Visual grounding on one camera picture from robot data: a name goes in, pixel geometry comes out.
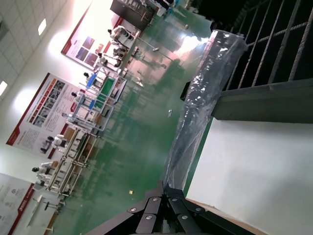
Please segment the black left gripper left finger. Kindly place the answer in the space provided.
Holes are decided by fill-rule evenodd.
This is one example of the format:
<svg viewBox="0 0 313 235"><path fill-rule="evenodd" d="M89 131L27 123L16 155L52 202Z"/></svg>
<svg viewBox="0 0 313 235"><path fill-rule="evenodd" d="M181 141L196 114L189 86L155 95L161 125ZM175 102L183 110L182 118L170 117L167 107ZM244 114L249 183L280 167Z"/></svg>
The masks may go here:
<svg viewBox="0 0 313 235"><path fill-rule="evenodd" d="M143 235L152 234L164 194L163 182L145 192L145 198L125 212L97 226L89 235Z"/></svg>

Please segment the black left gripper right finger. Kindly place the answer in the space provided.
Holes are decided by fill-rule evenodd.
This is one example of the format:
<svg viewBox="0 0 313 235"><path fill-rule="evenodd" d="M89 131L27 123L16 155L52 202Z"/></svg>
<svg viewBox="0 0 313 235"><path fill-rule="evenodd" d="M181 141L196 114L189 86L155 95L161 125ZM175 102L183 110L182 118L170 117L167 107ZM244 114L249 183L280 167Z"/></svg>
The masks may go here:
<svg viewBox="0 0 313 235"><path fill-rule="evenodd" d="M166 186L164 196L169 203L170 211L177 218L178 225L188 234L201 235L246 235L247 230L221 216L205 210L203 207L188 201L183 191Z"/></svg>

